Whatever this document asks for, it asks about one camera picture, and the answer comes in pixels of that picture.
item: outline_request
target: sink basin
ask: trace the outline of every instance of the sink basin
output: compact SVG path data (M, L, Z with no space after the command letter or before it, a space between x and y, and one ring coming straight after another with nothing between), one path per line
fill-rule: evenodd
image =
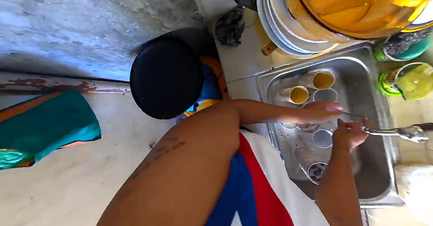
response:
M258 75L257 88L262 101L300 108L299 105L282 100L278 92L298 85L301 75L317 70L331 71L336 76L332 88L338 93L338 102L344 107L345 112L368 118L375 128L392 128L387 100L375 88L378 64L372 55L370 45L367 44L352 46L320 58ZM267 126L271 142L284 158L289 177L313 199L317 185L312 183L301 169L300 163L305 161L300 162L299 156L295 158L295 150L307 148L313 154L310 158L314 158L316 162L327 163L332 147L315 146L312 133L298 127L289 126L289 129L286 128L287 125L283 126L280 123L268 123ZM330 132L336 127L336 120L319 125L319 129ZM397 194L393 171L393 164L398 158L397 151L396 143L390 137L371 135L352 153L352 171L355 174L360 203L364 208L403 203Z

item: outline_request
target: wrist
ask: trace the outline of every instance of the wrist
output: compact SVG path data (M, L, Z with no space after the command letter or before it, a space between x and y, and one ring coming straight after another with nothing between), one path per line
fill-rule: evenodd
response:
M349 155L350 149L348 146L334 143L332 146L332 153L336 153L339 155Z
M304 109L294 109L290 108L291 117L293 122L296 124L305 124L306 123L306 115Z

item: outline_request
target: wall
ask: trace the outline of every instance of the wall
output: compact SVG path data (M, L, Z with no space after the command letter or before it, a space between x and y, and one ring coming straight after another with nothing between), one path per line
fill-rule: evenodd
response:
M129 80L141 44L203 24L194 0L0 0L0 68Z

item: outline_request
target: plate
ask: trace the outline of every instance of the plate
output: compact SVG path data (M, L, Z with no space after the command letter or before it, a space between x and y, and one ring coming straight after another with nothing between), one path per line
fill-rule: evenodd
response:
M269 0L263 0L263 5L265 7L265 14L266 14L266 18L268 19L268 23L271 27L271 29L273 30L273 32L275 33L275 35L277 35L277 37L287 46L289 46L290 48L292 48L295 51L301 52L301 53L312 53L310 51L301 49L300 47L294 45L287 37L286 35L289 34L284 34L284 33L288 33L287 31L284 31L284 33L282 33L275 22L275 19L272 16L271 13L271 6L269 5Z
M286 0L269 0L271 8L273 9L277 20L280 24L293 36L307 42L325 43L326 40L318 38L317 36L309 33L301 24L293 18L290 14Z
M268 23L268 19L266 18L263 0L257 0L257 11L258 11L258 16L259 16L260 22L262 23L263 29L265 30L268 37L271 39L271 41L273 41L273 43L276 46L278 46L281 50L283 50L284 52L289 53L291 55L296 55L296 56L309 56L309 55L311 55L310 53L301 53L301 52L298 52L298 51L295 51L295 50L289 48L277 37L277 35L274 34L274 32L271 29L271 26Z
M291 45L296 46L296 50L300 49L301 52L320 53L334 46L334 43L328 41L324 43L311 43L297 38L281 25L281 23L276 19L275 12L272 10L272 8L270 8L270 11L272 22L269 24L271 24L271 27L272 24L275 24L277 30L284 37L285 41L290 42Z

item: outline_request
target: white cup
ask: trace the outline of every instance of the white cup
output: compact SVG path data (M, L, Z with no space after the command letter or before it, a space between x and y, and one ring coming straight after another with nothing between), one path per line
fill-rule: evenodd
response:
M312 89L325 90L335 83L335 75L330 71L314 71L301 76L299 85Z
M338 93L333 88L325 90L310 89L310 95L306 103L311 102L336 102L338 100Z
M281 90L279 95L285 101L302 104L308 99L308 89L303 86L295 86Z

